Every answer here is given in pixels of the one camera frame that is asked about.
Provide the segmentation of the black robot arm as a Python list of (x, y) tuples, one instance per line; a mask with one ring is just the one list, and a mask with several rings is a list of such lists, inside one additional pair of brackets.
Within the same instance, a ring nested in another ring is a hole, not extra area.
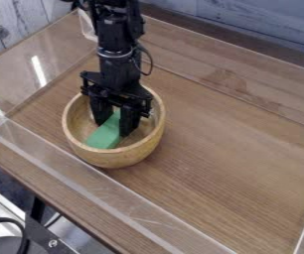
[(139, 43), (145, 35), (145, 20), (139, 0), (80, 0), (75, 5), (90, 12), (98, 37), (99, 72), (80, 73), (82, 94), (88, 96), (94, 120), (102, 125), (114, 108), (121, 109), (119, 135), (129, 136), (139, 127), (141, 118), (150, 116), (154, 95), (141, 84), (142, 54), (150, 55)]

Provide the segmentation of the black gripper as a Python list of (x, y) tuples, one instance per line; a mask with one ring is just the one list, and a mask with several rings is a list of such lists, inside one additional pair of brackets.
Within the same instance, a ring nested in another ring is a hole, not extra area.
[(127, 137), (138, 128), (141, 117), (149, 117), (154, 96), (141, 84), (142, 50), (119, 54), (98, 51), (99, 72), (84, 70), (82, 93), (90, 98), (94, 120), (100, 126), (121, 108), (119, 133)]

